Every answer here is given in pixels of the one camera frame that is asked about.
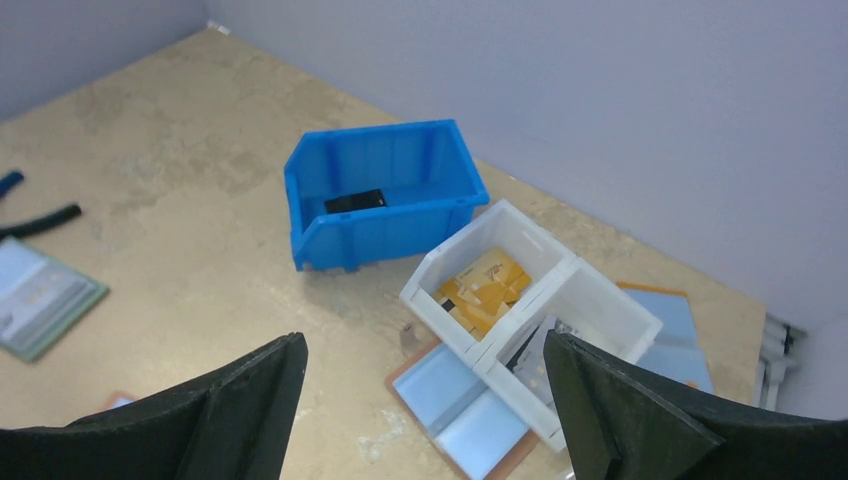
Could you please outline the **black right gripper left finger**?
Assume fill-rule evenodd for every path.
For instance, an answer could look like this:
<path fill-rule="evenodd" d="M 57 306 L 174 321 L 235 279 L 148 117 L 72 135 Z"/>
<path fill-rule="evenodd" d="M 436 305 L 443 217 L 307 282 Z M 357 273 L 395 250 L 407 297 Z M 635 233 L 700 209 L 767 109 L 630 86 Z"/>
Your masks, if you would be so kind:
<path fill-rule="evenodd" d="M 1 432 L 4 479 L 277 479 L 308 359 L 281 336 L 194 379 L 63 427 Z"/>

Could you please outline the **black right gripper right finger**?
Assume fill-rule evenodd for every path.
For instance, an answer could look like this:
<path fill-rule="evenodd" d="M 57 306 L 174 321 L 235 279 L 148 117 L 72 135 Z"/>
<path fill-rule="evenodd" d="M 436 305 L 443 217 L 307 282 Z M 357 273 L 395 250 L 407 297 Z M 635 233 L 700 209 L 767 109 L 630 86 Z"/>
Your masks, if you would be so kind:
<path fill-rule="evenodd" d="M 578 479 L 844 479 L 847 423 L 708 394 L 548 332 L 544 360 Z"/>

